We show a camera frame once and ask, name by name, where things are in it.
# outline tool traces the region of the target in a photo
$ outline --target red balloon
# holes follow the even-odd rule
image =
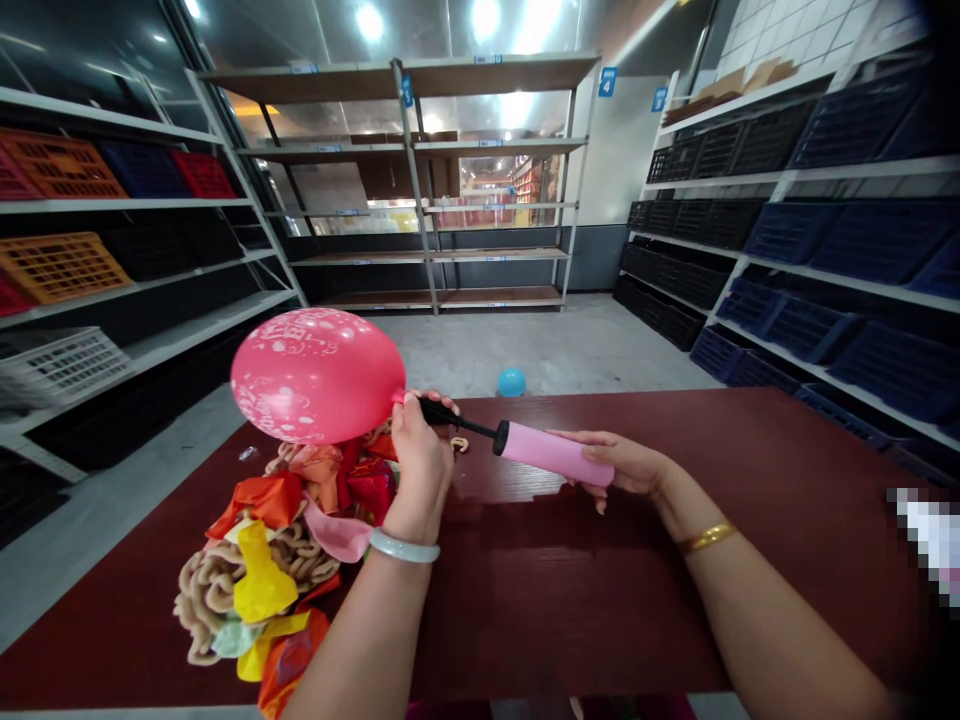
[[[329,308],[267,320],[240,345],[230,378],[247,420],[267,435],[308,445],[370,432],[407,385],[400,351],[382,330]]]

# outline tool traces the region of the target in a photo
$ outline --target floor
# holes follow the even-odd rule
[[[564,312],[495,312],[375,320],[397,343],[414,387],[453,397],[488,397],[508,366],[527,392],[561,395],[718,387],[667,340],[609,295],[573,295]],[[70,502],[0,552],[0,652],[242,423],[226,385],[184,413],[120,465],[72,490]],[[747,715],[731,693],[691,696],[701,720]],[[498,717],[529,717],[523,703],[498,703]],[[2,713],[39,720],[219,720],[259,717],[256,708],[173,708]]]

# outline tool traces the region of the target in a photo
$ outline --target pink pump handle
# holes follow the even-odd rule
[[[615,472],[613,465],[585,458],[580,443],[515,422],[509,423],[506,444],[498,454],[597,487],[610,485]]]

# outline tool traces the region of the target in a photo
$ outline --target blue balloon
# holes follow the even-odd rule
[[[527,379],[520,368],[507,368],[500,373],[497,386],[504,397],[520,397],[527,389]]]

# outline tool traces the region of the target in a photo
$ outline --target white plastic basket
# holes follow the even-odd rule
[[[133,374],[130,358],[97,327],[0,335],[0,408],[69,405]]]

